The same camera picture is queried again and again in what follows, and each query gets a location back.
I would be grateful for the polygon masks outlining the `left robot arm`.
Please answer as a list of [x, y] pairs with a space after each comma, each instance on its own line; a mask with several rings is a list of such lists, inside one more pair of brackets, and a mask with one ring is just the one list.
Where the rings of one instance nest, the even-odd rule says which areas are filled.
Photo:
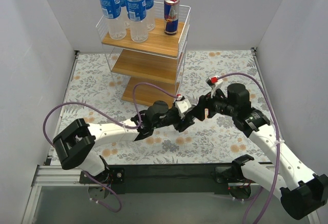
[[109, 167], [93, 148], [113, 142], [143, 140], [162, 127], [174, 126], [182, 132], [194, 124], [194, 118], [189, 114], [192, 109], [193, 105], [187, 99], [175, 101], [172, 107], [159, 100], [141, 111], [140, 116], [120, 125], [88, 124], [77, 119], [53, 139], [54, 148], [62, 169], [80, 168], [96, 182], [103, 183], [109, 177]]

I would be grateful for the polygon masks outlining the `Red Bull can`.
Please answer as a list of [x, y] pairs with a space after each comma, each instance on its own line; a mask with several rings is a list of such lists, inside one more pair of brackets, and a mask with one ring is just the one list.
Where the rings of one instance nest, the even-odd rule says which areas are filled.
[[166, 34], [176, 34], [178, 31], [180, 0], [164, 0], [164, 31]]

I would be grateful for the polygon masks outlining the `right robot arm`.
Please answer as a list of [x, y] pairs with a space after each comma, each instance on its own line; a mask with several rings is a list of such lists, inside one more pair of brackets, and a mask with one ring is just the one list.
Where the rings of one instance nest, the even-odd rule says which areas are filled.
[[270, 120], [252, 107], [245, 85], [230, 84], [226, 95], [221, 91], [221, 85], [221, 81], [209, 82], [212, 90], [200, 97], [195, 117], [204, 120], [205, 109], [209, 117], [215, 114], [230, 116], [235, 127], [276, 166], [271, 171], [249, 156], [242, 156], [233, 161], [233, 178], [258, 183], [270, 192], [270, 196], [278, 198], [286, 212], [296, 220], [324, 206], [327, 203], [327, 176], [316, 174], [275, 136]]

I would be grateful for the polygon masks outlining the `small Pocari Sweat bottle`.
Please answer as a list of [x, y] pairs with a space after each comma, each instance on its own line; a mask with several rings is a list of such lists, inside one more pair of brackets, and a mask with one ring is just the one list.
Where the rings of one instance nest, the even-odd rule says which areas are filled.
[[126, 0], [126, 6], [131, 40], [136, 43], [145, 42], [148, 39], [146, 0]]

